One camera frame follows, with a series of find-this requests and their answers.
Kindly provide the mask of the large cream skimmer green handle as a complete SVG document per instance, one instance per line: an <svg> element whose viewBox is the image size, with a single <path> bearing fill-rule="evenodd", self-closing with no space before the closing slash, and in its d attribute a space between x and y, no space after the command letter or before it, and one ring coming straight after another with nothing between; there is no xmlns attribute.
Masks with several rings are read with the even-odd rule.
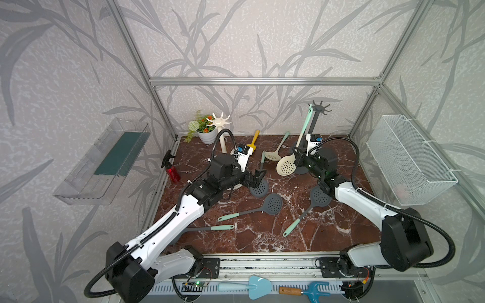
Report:
<svg viewBox="0 0 485 303"><path fill-rule="evenodd" d="M308 126L308 123L311 119L312 113L313 113L313 105L310 104L304 125L303 125L302 130L300 132L300 135L298 137L298 141L297 141L296 145L293 146L291 154L281 158L277 163L276 171L279 175L288 176L288 175L291 175L295 172L295 170L297 168L297 166L294 164L294 161L296 160L296 149L299 146L301 139L304 135L304 132L307 129L307 126Z"/></svg>

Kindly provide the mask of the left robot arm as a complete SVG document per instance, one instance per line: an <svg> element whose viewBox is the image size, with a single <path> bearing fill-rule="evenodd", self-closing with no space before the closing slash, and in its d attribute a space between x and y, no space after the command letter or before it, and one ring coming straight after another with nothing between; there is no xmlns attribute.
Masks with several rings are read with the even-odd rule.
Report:
<svg viewBox="0 0 485 303"><path fill-rule="evenodd" d="M232 155L214 157L208 167L184 187L176 205L149 229L126 244L115 242L106 252L102 276L111 284L107 295L117 294L124 302L140 302L156 283L188 273L202 255L181 249L161 253L185 228L220 202L225 191L241 184L256 188L265 170L243 169Z"/></svg>

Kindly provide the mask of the grey skimmer near right arm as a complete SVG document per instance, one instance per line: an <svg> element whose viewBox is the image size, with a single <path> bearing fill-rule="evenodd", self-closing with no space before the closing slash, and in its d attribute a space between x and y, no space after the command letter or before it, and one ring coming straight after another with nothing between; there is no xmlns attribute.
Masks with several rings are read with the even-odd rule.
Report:
<svg viewBox="0 0 485 303"><path fill-rule="evenodd" d="M284 237L287 237L299 224L299 222L307 215L307 213L315 207L326 207L332 201L332 197L325 193L321 187L315 186L311 189L310 194L310 206L293 222L283 233Z"/></svg>

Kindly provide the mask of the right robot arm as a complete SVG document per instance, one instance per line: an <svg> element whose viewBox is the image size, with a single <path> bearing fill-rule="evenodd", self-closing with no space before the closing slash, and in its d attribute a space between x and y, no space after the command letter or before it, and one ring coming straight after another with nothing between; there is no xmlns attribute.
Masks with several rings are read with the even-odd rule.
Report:
<svg viewBox="0 0 485 303"><path fill-rule="evenodd" d="M313 155L307 155L300 148L294 151L295 164L307 167L317 179L317 186L311 191L313 203L335 199L363 215L380 231L378 242L341 251L338 265L343 273L365 266L397 271L434 266L424 262L433 255L434 249L427 232L429 222L419 212L377 203L375 197L337 173L336 155L332 150L323 149Z"/></svg>

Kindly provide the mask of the grey skimmer centre upright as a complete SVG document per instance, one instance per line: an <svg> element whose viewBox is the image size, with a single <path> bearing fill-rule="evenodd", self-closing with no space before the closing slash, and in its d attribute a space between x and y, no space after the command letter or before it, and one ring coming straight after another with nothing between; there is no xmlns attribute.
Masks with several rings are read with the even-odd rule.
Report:
<svg viewBox="0 0 485 303"><path fill-rule="evenodd" d="M265 163L265 151L261 154L261 163L260 163L260 170L263 169ZM261 180L261 183L256 188L249 188L250 193L256 198L263 198L267 195L269 191L269 184L265 178Z"/></svg>

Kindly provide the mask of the cream utensil rack stand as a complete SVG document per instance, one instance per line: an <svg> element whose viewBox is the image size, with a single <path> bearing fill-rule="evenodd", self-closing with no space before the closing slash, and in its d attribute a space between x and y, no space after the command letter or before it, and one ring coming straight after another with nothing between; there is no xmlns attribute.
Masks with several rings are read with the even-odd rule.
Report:
<svg viewBox="0 0 485 303"><path fill-rule="evenodd" d="M212 114L211 117L207 117L207 121L210 123L209 126L215 126L218 133L220 133L223 129L225 129L231 122L229 122L229 118L231 116L224 117L224 113L221 113L220 117L217 117L215 114ZM227 153L226 143L223 135L220 135L219 142L221 145L222 153Z"/></svg>

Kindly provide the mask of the dark grey utensil rack stand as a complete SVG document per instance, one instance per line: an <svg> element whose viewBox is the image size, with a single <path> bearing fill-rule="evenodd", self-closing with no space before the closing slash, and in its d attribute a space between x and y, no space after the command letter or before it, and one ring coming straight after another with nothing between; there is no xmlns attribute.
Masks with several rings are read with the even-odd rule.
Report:
<svg viewBox="0 0 485 303"><path fill-rule="evenodd" d="M327 112L330 112L330 110L327 110L327 108L330 105L322 106L322 103L323 103L322 101L320 101L320 103L317 104L314 100L312 101L312 103L313 103L314 115L313 115L310 127L308 128L307 134L313 133L314 128L315 128L317 121L318 121L318 117L319 117L320 114L326 115ZM306 174L306 173L308 173L308 169L305 168L305 167L297 167L294 173L297 174L297 175Z"/></svg>

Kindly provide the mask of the yellow toy shovel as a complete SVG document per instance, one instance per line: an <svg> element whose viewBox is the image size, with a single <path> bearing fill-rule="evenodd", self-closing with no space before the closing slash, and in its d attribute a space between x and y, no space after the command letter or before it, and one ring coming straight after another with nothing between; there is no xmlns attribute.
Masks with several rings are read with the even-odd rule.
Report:
<svg viewBox="0 0 485 303"><path fill-rule="evenodd" d="M247 144L247 146L248 146L248 147L250 147L250 148L252 148L252 149L253 149L253 151L255 151L255 150L256 150L256 145L255 145L255 142L256 142L257 138L259 137L259 134L260 134L260 130L256 130L256 131L255 131L255 134L254 134L254 136L253 136L253 139L252 139L252 141L251 141L251 143L250 143L250 144Z"/></svg>

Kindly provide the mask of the potted artificial plant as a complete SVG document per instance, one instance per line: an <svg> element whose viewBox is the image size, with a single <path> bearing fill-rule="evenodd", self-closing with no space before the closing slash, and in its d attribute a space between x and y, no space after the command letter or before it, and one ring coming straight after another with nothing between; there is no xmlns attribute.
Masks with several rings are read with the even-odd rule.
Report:
<svg viewBox="0 0 485 303"><path fill-rule="evenodd" d="M197 111L195 119L188 123L188 134L184 141L189 143L195 136L198 136L204 144L213 144L217 136L216 127L212 125L214 119L213 115L202 114L201 110Z"/></svg>

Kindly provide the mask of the red spray bottle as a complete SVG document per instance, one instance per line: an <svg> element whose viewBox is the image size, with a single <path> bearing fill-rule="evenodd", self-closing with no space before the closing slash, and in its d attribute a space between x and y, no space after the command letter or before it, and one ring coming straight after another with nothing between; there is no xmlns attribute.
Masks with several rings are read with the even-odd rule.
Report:
<svg viewBox="0 0 485 303"><path fill-rule="evenodd" d="M176 167L171 162L176 156L172 154L171 150L168 150L164 158L162 160L162 168L165 169L165 172L168 174L172 183L178 183L181 180L181 177L176 169Z"/></svg>

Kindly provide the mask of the light blue garden trowel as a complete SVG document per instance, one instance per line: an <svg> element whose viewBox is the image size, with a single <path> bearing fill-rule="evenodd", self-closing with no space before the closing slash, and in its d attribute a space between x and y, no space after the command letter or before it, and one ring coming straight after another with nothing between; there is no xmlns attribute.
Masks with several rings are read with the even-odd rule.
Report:
<svg viewBox="0 0 485 303"><path fill-rule="evenodd" d="M247 284L238 283L219 283L217 286L219 292L232 291L248 291L251 300L257 300L263 296L269 295L272 291L272 283L270 280L261 278L259 276L250 276Z"/></svg>

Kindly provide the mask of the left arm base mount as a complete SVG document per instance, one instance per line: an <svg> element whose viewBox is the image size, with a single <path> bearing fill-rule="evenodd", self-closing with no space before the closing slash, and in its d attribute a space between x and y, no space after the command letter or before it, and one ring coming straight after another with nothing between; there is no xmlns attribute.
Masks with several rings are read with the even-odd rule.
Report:
<svg viewBox="0 0 485 303"><path fill-rule="evenodd" d="M219 277L220 269L220 258L201 258L195 261L194 265L186 276L203 279L216 279Z"/></svg>

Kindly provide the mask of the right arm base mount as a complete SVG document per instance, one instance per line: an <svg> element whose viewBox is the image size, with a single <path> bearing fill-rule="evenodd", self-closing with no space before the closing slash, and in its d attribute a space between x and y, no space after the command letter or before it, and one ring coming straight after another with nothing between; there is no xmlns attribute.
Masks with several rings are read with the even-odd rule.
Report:
<svg viewBox="0 0 485 303"><path fill-rule="evenodd" d="M321 271L323 278L355 278L364 280L370 276L368 267L356 267L345 258L317 258L314 265Z"/></svg>

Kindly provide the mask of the clear plastic wall shelf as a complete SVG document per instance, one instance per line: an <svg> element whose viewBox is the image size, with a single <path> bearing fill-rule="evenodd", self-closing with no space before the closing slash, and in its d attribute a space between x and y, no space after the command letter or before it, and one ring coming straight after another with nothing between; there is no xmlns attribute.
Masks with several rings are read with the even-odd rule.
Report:
<svg viewBox="0 0 485 303"><path fill-rule="evenodd" d="M68 205L109 205L151 135L149 123L115 118L55 189Z"/></svg>

